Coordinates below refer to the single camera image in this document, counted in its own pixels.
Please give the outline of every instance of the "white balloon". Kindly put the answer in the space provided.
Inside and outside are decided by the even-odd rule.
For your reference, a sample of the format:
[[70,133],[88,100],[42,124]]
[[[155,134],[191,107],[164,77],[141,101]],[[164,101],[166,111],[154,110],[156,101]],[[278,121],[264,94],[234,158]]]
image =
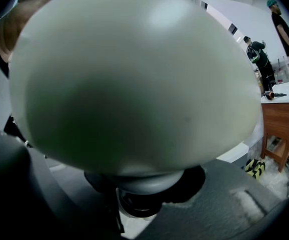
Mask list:
[[248,58],[187,0],[52,0],[20,35],[10,93],[35,148],[120,176],[210,161],[260,111]]

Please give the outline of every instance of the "teal cap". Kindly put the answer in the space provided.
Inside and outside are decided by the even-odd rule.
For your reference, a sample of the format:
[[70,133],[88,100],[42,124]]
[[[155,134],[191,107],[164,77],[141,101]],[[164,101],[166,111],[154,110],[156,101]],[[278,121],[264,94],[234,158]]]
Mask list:
[[276,3],[277,3],[276,0],[268,0],[266,2],[266,6],[271,7],[271,6],[275,5]]

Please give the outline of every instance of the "wooden table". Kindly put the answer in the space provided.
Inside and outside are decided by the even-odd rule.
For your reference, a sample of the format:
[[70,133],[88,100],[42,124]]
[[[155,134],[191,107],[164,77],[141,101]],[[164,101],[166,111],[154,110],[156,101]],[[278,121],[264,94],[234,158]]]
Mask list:
[[[275,97],[268,100],[261,98],[263,113],[263,144],[261,157],[269,156],[279,163],[279,171],[284,168],[289,156],[289,82],[273,86],[274,93],[283,93],[287,96]],[[277,147],[270,151],[267,148],[269,136],[281,138]]]

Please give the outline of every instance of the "neck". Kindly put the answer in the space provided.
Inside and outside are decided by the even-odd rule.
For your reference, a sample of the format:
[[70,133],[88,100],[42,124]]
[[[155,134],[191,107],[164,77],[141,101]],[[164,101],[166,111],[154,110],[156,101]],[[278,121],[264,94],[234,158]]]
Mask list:
[[0,19],[0,56],[6,63],[15,48],[20,32],[16,22],[9,19],[8,14]]

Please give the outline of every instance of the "backpack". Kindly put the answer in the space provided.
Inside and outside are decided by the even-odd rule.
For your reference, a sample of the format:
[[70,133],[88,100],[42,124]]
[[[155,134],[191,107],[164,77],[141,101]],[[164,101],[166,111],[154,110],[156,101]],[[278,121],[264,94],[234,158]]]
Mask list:
[[251,47],[251,45],[252,45],[252,43],[250,45],[248,45],[248,48],[246,49],[246,54],[247,54],[249,60],[251,61],[251,63],[256,63],[260,59],[260,54],[258,51],[253,49]]

